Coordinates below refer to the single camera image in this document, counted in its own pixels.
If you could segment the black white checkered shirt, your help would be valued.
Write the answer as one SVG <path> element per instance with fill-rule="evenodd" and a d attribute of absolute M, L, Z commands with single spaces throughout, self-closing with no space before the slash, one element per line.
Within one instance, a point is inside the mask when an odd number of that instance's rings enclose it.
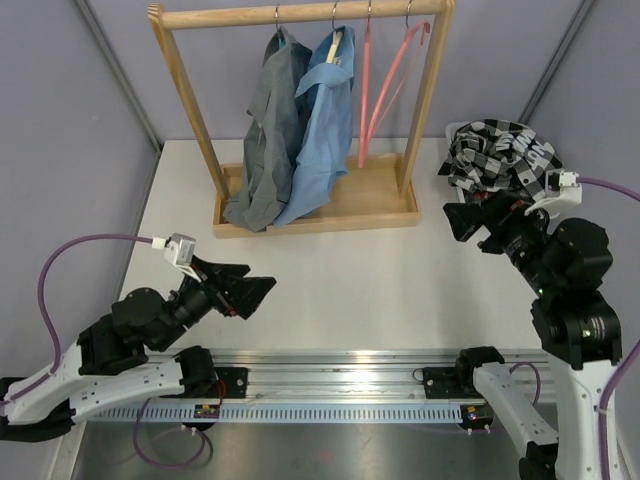
<path fill-rule="evenodd" d="M 536 201 L 544 195 L 545 174 L 562 168 L 554 147 L 529 126 L 482 119 L 456 132 L 438 174 L 468 198 L 508 191 Z"/>

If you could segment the pink hanger with chrome hook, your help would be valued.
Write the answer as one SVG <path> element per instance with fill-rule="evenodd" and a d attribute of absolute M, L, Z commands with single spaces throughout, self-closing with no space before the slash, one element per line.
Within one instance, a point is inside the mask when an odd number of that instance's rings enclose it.
<path fill-rule="evenodd" d="M 368 96 L 370 86 L 370 61 L 371 61 L 371 12 L 372 2 L 367 5 L 367 22 L 364 33 L 364 46 L 361 71 L 361 97 L 360 97 L 360 123 L 358 145 L 358 168 L 362 169 L 368 153 Z"/>

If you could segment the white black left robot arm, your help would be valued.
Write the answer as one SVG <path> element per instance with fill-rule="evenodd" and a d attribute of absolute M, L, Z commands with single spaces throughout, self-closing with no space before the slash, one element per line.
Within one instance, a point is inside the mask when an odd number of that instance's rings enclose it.
<path fill-rule="evenodd" d="M 246 264 L 194 258 L 190 267 L 167 297 L 144 287 L 114 303 L 33 390 L 25 378 L 3 378 L 2 440 L 52 440 L 98 413 L 149 397 L 225 393 L 208 349 L 191 346 L 156 366 L 147 364 L 148 354 L 167 351 L 212 311 L 248 319 L 277 281 L 252 276 Z"/>

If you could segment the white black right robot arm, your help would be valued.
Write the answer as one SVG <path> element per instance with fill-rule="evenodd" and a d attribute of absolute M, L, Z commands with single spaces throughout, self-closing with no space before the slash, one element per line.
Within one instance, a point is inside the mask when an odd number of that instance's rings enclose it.
<path fill-rule="evenodd" d="M 599 290 L 613 263 L 605 229 L 582 218 L 551 229 L 549 207 L 506 191 L 443 210 L 459 242 L 485 228 L 480 250 L 506 255 L 534 291 L 532 324 L 553 375 L 558 426 L 516 389 L 493 347 L 460 352 L 456 389 L 480 395 L 497 414 L 520 455 L 520 478 L 622 478 L 610 403 L 639 350 L 622 354 L 620 320 Z"/>

